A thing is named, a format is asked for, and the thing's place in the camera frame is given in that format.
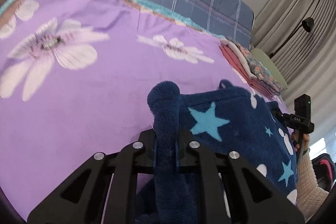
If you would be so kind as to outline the person's right hand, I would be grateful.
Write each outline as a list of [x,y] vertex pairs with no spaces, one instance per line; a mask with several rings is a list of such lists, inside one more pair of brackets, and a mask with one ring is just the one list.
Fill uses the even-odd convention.
[[302,151],[302,155],[305,155],[309,151],[309,134],[302,135],[302,142],[299,142],[299,131],[294,130],[291,134],[292,143],[294,145],[294,150],[297,152],[299,149]]

